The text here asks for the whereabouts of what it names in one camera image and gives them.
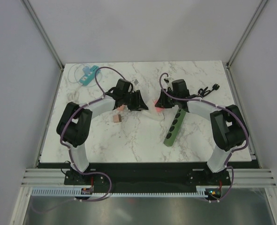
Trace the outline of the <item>red plug adapter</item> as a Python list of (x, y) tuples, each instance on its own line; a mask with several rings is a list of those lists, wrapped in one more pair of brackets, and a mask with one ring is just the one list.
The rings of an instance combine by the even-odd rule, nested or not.
[(157, 113), (160, 113), (160, 112), (162, 112), (164, 110), (164, 108), (156, 107), (156, 103), (157, 102), (158, 102), (158, 100), (153, 99), (153, 105), (154, 105), (155, 111)]

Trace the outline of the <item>orange plug adapter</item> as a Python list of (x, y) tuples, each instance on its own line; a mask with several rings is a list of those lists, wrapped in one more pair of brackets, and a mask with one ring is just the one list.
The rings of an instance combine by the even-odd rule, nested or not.
[(120, 106), (119, 108), (117, 108), (119, 111), (123, 111), (124, 110), (124, 105)]

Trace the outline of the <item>white triangular socket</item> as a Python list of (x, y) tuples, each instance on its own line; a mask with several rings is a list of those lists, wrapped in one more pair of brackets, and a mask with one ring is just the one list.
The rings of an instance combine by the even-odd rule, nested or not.
[(160, 113), (157, 113), (155, 111), (155, 108), (154, 108), (154, 105), (153, 105), (153, 99), (150, 99), (148, 102), (147, 102), (147, 107), (148, 107), (148, 110), (143, 110), (142, 111), (142, 114), (153, 119), (153, 120), (156, 120), (156, 121), (163, 121), (164, 120), (164, 114), (163, 114), (163, 111), (160, 112)]

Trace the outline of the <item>green power strip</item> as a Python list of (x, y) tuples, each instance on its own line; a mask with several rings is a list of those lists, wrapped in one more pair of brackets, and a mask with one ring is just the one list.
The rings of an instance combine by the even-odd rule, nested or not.
[(175, 139), (179, 133), (179, 130), (181, 128), (182, 122), (185, 118), (186, 111), (179, 109), (177, 113), (175, 114), (175, 117), (172, 121), (172, 124), (167, 132), (167, 135), (164, 140), (164, 145), (167, 147), (173, 146)]

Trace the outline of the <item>beige plug adapter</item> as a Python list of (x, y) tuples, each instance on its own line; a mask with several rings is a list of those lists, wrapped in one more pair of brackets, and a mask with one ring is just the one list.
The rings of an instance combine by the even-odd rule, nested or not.
[(112, 117), (114, 123), (122, 122), (122, 116), (120, 114), (116, 114)]

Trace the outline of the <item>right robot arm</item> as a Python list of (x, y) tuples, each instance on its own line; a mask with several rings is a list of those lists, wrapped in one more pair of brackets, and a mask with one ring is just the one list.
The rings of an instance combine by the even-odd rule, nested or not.
[(248, 146), (249, 132), (236, 105), (220, 106), (191, 95), (183, 79), (159, 79), (161, 88), (156, 107), (169, 109), (179, 107), (181, 113), (196, 114), (211, 124), (215, 148), (207, 161), (208, 170), (203, 172), (207, 184), (215, 184), (229, 162), (232, 154)]

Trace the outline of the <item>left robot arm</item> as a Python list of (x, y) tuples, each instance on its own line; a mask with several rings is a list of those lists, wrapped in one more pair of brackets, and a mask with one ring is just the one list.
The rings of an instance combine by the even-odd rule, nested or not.
[(87, 184), (91, 179), (90, 171), (86, 170), (90, 163), (85, 149), (91, 121), (123, 105), (130, 111), (149, 109), (143, 101), (140, 90), (135, 90), (134, 85), (124, 79), (119, 79), (116, 86), (87, 104), (69, 102), (66, 105), (56, 132), (60, 136), (61, 145), (68, 148), (71, 167), (76, 170), (75, 179), (80, 184)]

